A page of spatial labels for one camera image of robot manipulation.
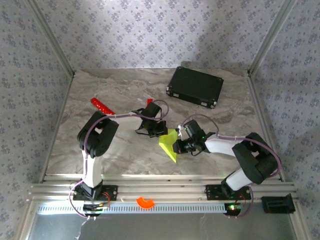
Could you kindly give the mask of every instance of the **glass panel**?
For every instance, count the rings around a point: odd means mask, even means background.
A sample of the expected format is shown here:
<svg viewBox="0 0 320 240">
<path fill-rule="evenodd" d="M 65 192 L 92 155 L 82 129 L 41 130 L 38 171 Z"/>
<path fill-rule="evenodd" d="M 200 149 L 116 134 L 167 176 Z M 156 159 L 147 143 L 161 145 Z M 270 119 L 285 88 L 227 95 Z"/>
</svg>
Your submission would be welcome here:
<svg viewBox="0 0 320 240">
<path fill-rule="evenodd" d="M 221 213 L 104 214 L 85 220 L 76 214 L 38 214 L 29 240 L 296 240 L 289 214 L 266 214 L 255 203 L 238 219 Z"/>
</svg>

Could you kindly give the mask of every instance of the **red stick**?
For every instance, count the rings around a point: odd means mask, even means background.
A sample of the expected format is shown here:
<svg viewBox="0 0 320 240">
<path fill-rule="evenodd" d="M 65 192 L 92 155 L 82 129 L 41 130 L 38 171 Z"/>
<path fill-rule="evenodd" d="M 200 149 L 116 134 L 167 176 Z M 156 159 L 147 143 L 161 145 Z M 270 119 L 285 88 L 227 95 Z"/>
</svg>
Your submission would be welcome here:
<svg viewBox="0 0 320 240">
<path fill-rule="evenodd" d="M 95 97 L 91 99 L 91 103 L 104 114 L 108 114 L 108 115 L 116 114 L 114 111 L 112 111 L 110 108 L 108 108 L 106 105 L 104 105 L 101 101 L 99 101 Z"/>
</svg>

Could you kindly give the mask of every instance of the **orange object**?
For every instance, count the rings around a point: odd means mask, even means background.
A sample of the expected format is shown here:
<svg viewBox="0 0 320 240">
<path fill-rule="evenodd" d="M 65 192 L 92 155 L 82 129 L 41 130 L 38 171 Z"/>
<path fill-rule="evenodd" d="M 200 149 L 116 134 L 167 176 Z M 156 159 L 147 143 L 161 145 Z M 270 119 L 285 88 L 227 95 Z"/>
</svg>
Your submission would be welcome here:
<svg viewBox="0 0 320 240">
<path fill-rule="evenodd" d="M 116 114 L 114 111 L 112 111 L 110 108 L 108 108 L 106 105 L 104 105 L 101 101 L 99 101 L 95 97 L 91 99 L 91 103 L 104 114 L 108 114 L 108 115 Z"/>
<path fill-rule="evenodd" d="M 136 203 L 143 209 L 151 209 L 155 206 L 155 203 L 152 199 L 147 201 L 143 196 L 137 198 Z"/>
<path fill-rule="evenodd" d="M 147 100 L 146 100 L 146 104 L 148 105 L 149 103 L 151 103 L 151 102 L 153 102 L 154 100 L 152 99 L 152 98 L 148 98 Z"/>
</svg>

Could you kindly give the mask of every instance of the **red object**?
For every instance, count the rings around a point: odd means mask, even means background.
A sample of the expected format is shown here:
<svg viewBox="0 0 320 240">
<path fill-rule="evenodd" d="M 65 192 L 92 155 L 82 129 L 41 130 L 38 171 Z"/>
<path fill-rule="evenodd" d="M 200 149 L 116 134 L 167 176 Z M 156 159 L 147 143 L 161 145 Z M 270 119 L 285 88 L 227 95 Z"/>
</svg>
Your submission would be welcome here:
<svg viewBox="0 0 320 240">
<path fill-rule="evenodd" d="M 108 108 L 106 105 L 104 105 L 101 101 L 99 101 L 95 97 L 93 97 L 91 99 L 91 103 L 93 104 L 93 106 L 95 106 L 97 109 L 99 109 L 104 114 L 108 114 L 108 115 L 115 115 L 116 114 L 114 111 L 112 111 L 110 108 Z"/>
<path fill-rule="evenodd" d="M 108 198 L 108 207 L 110 207 L 110 200 L 111 200 L 111 198 L 110 198 L 109 193 L 103 192 L 102 195 L 104 195 L 104 196 L 106 196 L 106 197 Z"/>
<path fill-rule="evenodd" d="M 149 103 L 153 102 L 154 100 L 152 98 L 148 98 L 148 100 L 146 101 L 146 104 L 148 105 Z"/>
<path fill-rule="evenodd" d="M 145 200 L 143 196 L 136 199 L 136 203 L 143 209 L 151 209 L 155 206 L 152 199 Z"/>
</svg>

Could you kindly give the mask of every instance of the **orange semicircle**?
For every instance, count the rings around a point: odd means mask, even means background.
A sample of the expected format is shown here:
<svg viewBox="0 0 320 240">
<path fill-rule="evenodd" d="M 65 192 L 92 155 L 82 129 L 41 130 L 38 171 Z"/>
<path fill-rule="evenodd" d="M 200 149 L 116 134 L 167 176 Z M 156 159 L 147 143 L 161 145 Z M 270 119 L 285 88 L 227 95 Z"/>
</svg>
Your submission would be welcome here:
<svg viewBox="0 0 320 240">
<path fill-rule="evenodd" d="M 143 196 L 137 198 L 136 203 L 143 209 L 151 209 L 155 206 L 155 203 L 152 199 L 147 201 Z"/>
</svg>

